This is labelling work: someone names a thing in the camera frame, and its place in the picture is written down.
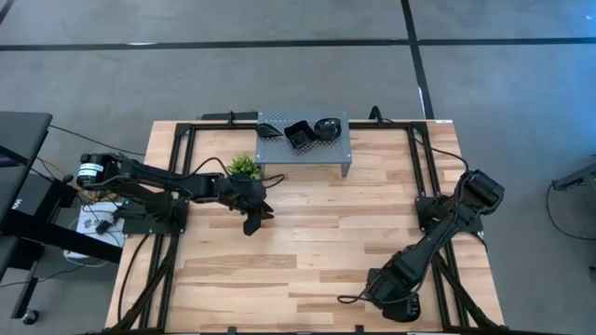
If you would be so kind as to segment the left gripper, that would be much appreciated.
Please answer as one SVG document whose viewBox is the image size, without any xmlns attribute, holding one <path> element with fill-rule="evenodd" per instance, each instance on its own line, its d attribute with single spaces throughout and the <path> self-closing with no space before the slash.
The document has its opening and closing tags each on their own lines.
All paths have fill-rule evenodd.
<svg viewBox="0 0 596 335">
<path fill-rule="evenodd" d="M 246 236 L 256 233 L 263 219 L 274 218 L 274 210 L 265 202 L 266 189 L 261 180 L 242 174 L 230 176 L 217 181 L 216 190 L 221 204 L 246 215 L 243 222 Z"/>
</svg>

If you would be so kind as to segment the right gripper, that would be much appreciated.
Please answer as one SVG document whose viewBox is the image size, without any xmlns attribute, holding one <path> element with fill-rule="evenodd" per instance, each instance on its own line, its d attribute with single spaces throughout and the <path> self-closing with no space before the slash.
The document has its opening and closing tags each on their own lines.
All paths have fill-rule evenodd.
<svg viewBox="0 0 596 335">
<path fill-rule="evenodd" d="M 423 279 L 422 263 L 392 261 L 367 273 L 365 298 L 396 322 L 413 322 L 421 314 L 417 293 Z"/>
</svg>

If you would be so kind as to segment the black teardrop mini plate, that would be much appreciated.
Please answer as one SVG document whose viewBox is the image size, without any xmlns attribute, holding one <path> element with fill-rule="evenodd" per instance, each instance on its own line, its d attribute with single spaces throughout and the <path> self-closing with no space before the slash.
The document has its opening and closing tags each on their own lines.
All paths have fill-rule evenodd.
<svg viewBox="0 0 596 335">
<path fill-rule="evenodd" d="M 262 139 L 273 139 L 282 136 L 282 133 L 277 128 L 266 123 L 258 124 L 255 130 L 257 136 Z"/>
</svg>

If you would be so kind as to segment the green plant in white pot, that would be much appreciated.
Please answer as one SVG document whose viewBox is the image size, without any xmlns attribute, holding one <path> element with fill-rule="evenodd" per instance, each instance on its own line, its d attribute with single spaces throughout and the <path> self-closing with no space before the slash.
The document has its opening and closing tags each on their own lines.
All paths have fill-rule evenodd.
<svg viewBox="0 0 596 335">
<path fill-rule="evenodd" d="M 252 179 L 260 179 L 262 175 L 260 166 L 245 154 L 233 158 L 227 170 L 231 175 L 242 174 Z"/>
</svg>

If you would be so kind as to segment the grey perforated metal shelf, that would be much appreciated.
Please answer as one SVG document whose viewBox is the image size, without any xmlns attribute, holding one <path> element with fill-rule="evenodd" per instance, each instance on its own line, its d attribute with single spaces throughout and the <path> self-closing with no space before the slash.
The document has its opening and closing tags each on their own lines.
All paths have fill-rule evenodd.
<svg viewBox="0 0 596 335">
<path fill-rule="evenodd" d="M 339 136 L 332 141 L 312 140 L 301 148 L 293 148 L 283 130 L 294 124 L 306 122 L 315 130 L 323 119 L 338 119 Z M 347 177 L 352 164 L 348 113 L 333 110 L 262 110 L 257 114 L 258 124 L 267 124 L 281 132 L 280 137 L 256 140 L 255 163 L 266 165 L 321 165 L 335 164 L 341 168 L 341 176 Z"/>
</svg>

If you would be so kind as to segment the white printed box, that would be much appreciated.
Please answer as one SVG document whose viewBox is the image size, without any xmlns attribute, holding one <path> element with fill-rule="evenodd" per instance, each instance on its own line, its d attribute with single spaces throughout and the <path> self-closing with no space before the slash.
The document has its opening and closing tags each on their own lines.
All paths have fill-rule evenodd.
<svg viewBox="0 0 596 335">
<path fill-rule="evenodd" d="M 114 218 L 116 206 L 117 204 L 112 202 L 83 205 L 79 211 L 77 224 L 74 225 L 76 231 L 121 248 L 125 244 L 122 232 L 124 220 Z"/>
</svg>

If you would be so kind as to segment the white power strip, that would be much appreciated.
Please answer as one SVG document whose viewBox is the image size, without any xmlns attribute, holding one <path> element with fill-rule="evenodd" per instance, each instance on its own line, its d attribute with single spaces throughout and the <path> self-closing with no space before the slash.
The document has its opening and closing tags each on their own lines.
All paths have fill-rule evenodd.
<svg viewBox="0 0 596 335">
<path fill-rule="evenodd" d="M 108 263 L 108 261 L 76 253 L 70 250 L 64 250 L 62 252 L 62 256 L 66 261 L 82 267 L 100 268 Z"/>
</svg>

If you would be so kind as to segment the grey metal stand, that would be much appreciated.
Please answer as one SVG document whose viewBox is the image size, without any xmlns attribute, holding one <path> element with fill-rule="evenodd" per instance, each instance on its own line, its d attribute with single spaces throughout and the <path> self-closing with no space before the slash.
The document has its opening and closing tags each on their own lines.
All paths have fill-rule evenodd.
<svg viewBox="0 0 596 335">
<path fill-rule="evenodd" d="M 567 176 L 551 182 L 557 191 L 566 190 L 569 186 L 586 186 L 590 191 L 596 193 L 596 161 L 587 164 Z"/>
</svg>

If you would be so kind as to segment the black side desk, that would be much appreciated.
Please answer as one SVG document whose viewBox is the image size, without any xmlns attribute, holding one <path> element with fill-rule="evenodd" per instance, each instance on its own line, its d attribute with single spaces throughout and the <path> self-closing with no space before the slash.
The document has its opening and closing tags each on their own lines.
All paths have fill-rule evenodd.
<svg viewBox="0 0 596 335">
<path fill-rule="evenodd" d="M 12 319 L 21 319 L 41 280 L 35 271 L 53 246 L 118 263 L 122 248 L 53 222 L 78 191 L 68 181 L 33 174 L 52 115 L 0 112 L 0 280 L 8 268 L 28 272 Z"/>
</svg>

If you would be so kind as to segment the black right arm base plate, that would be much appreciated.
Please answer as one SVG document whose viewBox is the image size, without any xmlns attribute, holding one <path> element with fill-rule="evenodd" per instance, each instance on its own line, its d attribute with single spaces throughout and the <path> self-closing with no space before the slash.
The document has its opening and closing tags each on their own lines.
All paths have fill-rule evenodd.
<svg viewBox="0 0 596 335">
<path fill-rule="evenodd" d="M 480 203 L 468 195 L 460 200 L 454 194 L 419 197 L 415 200 L 415 209 L 419 227 L 425 234 L 438 227 L 452 227 L 469 233 L 482 230 Z"/>
</svg>

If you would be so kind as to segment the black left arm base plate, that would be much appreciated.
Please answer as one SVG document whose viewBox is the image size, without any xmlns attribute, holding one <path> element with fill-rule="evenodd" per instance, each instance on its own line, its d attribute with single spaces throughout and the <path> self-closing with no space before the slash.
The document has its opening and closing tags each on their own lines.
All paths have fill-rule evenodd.
<svg viewBox="0 0 596 335">
<path fill-rule="evenodd" d="M 150 213 L 144 206 L 125 201 L 119 215 L 125 235 L 178 235 L 185 231 L 189 204 L 174 201 L 165 213 Z"/>
</svg>

